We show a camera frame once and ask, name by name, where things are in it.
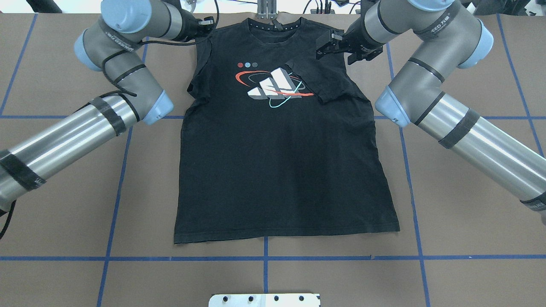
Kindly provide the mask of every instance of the shirt neckline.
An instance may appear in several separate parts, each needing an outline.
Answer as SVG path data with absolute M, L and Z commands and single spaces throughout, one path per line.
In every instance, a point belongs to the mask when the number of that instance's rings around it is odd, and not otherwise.
M 274 25 L 270 25 L 270 24 L 267 24 L 267 23 L 261 23 L 261 22 L 258 22 L 256 20 L 250 19 L 250 18 L 247 18 L 242 24 L 243 24 L 247 34 L 250 37 L 252 37 L 252 39 L 254 39 L 256 42 L 258 42 L 258 44 L 260 44 L 262 46 L 265 46 L 265 47 L 279 47 L 279 46 L 285 46 L 285 45 L 291 43 L 296 38 L 298 38 L 298 36 L 300 35 L 300 32 L 301 32 L 300 29 L 305 26 L 305 23 L 306 23 L 306 19 L 303 18 L 303 17 L 300 17 L 298 20 L 296 20 L 294 22 L 282 25 L 282 27 L 285 30 L 296 29 L 296 31 L 294 31 L 294 34 L 292 34 L 292 36 L 290 36 L 286 40 L 284 40 L 282 42 L 277 42 L 277 43 L 266 43 L 266 42 L 262 41 L 261 39 L 257 38 L 252 33 L 252 31 L 250 31 L 250 28 L 252 27 L 252 28 L 259 29 L 259 30 L 263 30 L 263 31 L 275 32 L 275 31 L 277 31 L 277 29 L 275 28 Z

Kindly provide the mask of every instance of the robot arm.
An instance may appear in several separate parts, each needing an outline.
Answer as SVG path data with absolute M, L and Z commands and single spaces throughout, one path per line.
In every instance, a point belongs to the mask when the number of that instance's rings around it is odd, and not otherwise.
M 206 37 L 215 27 L 212 17 L 199 20 L 160 0 L 103 0 L 101 12 L 77 39 L 74 50 L 83 64 L 102 71 L 119 90 L 91 100 L 56 125 L 0 151 L 0 214 L 9 211 L 16 198 L 138 121 L 150 125 L 172 111 L 173 103 L 134 53 L 148 43 L 142 43 L 143 38 L 187 42 Z
M 546 224 L 546 160 L 440 89 L 455 68 L 472 67 L 491 50 L 493 37 L 483 23 L 459 0 L 380 0 L 367 7 L 346 33 L 317 40 L 317 58 L 350 52 L 349 64 L 371 60 L 412 29 L 423 43 L 376 109 L 400 127 L 413 122 L 540 212 Z

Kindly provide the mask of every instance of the black t-shirt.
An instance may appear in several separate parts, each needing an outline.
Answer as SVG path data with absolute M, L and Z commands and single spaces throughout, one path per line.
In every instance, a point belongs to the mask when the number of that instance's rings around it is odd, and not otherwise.
M 399 231 L 370 101 L 331 27 L 247 19 L 197 45 L 182 124 L 175 243 Z

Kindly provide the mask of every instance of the graphic print on shirt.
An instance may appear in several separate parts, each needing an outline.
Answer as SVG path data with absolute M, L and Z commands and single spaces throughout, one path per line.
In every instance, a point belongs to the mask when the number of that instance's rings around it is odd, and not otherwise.
M 313 93 L 301 93 L 300 90 L 305 89 L 303 81 L 295 76 L 291 76 L 291 74 L 292 73 L 288 73 L 286 70 L 279 67 L 272 72 L 267 72 L 265 70 L 239 72 L 235 75 L 235 78 L 239 83 L 248 87 L 250 87 L 250 85 L 243 82 L 241 80 L 242 77 L 248 79 L 249 82 L 258 84 L 258 86 L 247 92 L 248 96 L 256 100 L 269 99 L 269 106 L 278 108 L 291 98 L 314 96 Z M 279 104 L 273 105 L 271 104 L 272 99 L 284 100 Z

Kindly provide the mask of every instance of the light blue joint cap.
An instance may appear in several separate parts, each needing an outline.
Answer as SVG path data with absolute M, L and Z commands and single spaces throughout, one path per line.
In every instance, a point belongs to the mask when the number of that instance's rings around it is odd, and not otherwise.
M 468 60 L 457 66 L 459 68 L 469 68 L 476 65 L 479 60 L 485 58 L 493 47 L 493 35 L 491 35 L 491 32 L 484 26 L 481 20 L 479 20 L 479 22 L 482 24 L 482 35 L 479 38 L 478 45 Z
M 103 0 L 100 12 L 106 24 L 120 33 L 144 29 L 152 18 L 150 0 Z
M 423 11 L 441 11 L 447 9 L 455 0 L 408 0 L 414 7 Z
M 146 114 L 146 117 L 144 117 L 143 121 L 151 125 L 155 123 L 156 121 L 164 118 L 167 114 L 169 114 L 174 109 L 173 102 L 170 100 L 169 96 L 167 96 L 167 93 L 163 91 L 161 95 L 159 95 L 159 98 L 157 98 L 157 101 L 155 104 L 153 104 L 152 109 L 148 114 Z
M 402 128 L 410 123 L 410 119 L 404 111 L 404 108 L 388 86 L 376 101 L 376 110 Z
M 87 55 L 87 52 L 85 52 L 85 48 L 84 48 L 84 33 L 85 33 L 85 31 L 87 31 L 87 29 L 85 29 L 82 32 L 80 37 L 78 37 L 78 39 L 74 43 L 74 53 L 76 54 L 76 57 L 78 58 L 78 60 L 80 60 L 80 62 L 82 62 L 90 70 L 100 72 L 102 69 L 100 67 L 98 67 L 97 65 L 95 65 L 93 63 L 93 61 L 91 61 L 91 59 Z

